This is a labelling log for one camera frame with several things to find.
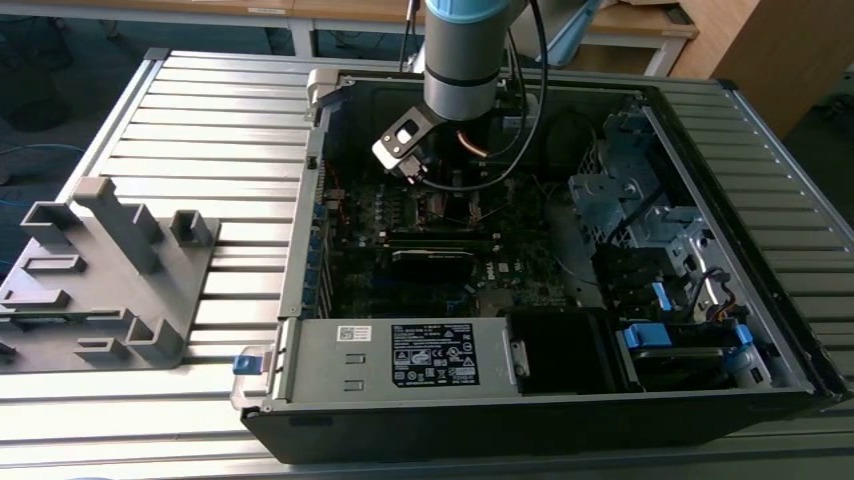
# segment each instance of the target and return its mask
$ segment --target blue cable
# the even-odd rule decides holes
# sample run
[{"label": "blue cable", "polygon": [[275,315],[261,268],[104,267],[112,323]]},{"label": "blue cable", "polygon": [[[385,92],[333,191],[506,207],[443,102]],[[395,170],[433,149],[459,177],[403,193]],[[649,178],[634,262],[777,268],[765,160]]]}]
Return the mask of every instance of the blue cable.
[{"label": "blue cable", "polygon": [[6,200],[0,200],[0,205],[7,205],[10,207],[24,207],[24,208],[32,207],[30,203],[7,202]]},{"label": "blue cable", "polygon": [[3,150],[0,152],[0,156],[6,155],[8,153],[12,153],[12,152],[18,152],[20,150],[38,149],[38,148],[56,148],[56,149],[60,149],[60,150],[74,150],[80,155],[83,155],[86,153],[84,149],[82,149],[80,147],[75,147],[74,145],[66,145],[66,144],[62,144],[62,143],[34,143],[32,145],[18,145],[18,146],[7,149],[7,150]]}]

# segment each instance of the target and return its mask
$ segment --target slotted aluminum surface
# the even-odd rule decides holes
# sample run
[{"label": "slotted aluminum surface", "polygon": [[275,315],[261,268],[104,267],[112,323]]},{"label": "slotted aluminum surface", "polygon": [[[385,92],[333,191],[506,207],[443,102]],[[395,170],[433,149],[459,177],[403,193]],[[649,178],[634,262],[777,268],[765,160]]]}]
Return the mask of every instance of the slotted aluminum surface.
[{"label": "slotted aluminum surface", "polygon": [[[279,464],[230,406],[230,364],[247,345],[274,337],[310,127],[305,86],[317,66],[395,68],[382,62],[307,63],[194,52],[173,52],[166,61],[141,67],[60,200],[76,177],[100,174],[116,181],[123,200],[145,201],[157,215],[198,208],[223,218],[186,362],[171,371],[0,377],[0,477],[447,476],[632,464],[650,475],[720,478],[753,465],[785,477],[797,469],[770,460],[781,457],[848,472],[852,462],[841,454],[854,453],[853,404],[758,425],[690,449],[419,464]],[[754,241],[842,372],[854,376],[850,230],[738,95],[713,82],[555,76],[650,83],[665,92]],[[732,467],[710,463],[733,459],[740,463]]]}]

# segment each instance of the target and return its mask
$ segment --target barcode sticker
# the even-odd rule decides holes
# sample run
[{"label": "barcode sticker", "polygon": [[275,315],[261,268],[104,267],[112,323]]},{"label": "barcode sticker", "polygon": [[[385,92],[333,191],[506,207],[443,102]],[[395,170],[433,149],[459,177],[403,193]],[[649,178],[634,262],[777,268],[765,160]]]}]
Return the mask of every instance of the barcode sticker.
[{"label": "barcode sticker", "polygon": [[283,8],[247,8],[250,13],[263,13],[266,15],[285,15]]},{"label": "barcode sticker", "polygon": [[339,325],[337,338],[339,342],[370,342],[371,327],[369,325]]}]

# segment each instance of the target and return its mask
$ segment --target white sticker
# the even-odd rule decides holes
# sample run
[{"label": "white sticker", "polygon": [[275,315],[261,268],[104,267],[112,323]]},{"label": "white sticker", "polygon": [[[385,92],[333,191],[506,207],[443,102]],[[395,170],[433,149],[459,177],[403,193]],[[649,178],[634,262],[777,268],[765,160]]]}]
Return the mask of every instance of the white sticker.
[{"label": "white sticker", "polygon": [[665,37],[686,37],[690,38],[694,36],[693,32],[681,32],[680,30],[665,30],[662,32]]},{"label": "white sticker", "polygon": [[337,338],[339,342],[370,342],[371,327],[369,325],[339,325]]},{"label": "white sticker", "polygon": [[285,15],[282,8],[247,8],[250,13],[265,13],[267,15]]}]

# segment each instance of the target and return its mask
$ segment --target power supply label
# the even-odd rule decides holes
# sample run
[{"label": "power supply label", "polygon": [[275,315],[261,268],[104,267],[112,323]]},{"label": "power supply label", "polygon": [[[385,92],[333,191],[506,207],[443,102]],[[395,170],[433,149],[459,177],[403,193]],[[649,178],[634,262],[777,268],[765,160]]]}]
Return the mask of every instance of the power supply label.
[{"label": "power supply label", "polygon": [[481,384],[471,323],[393,325],[391,345],[399,388]]}]

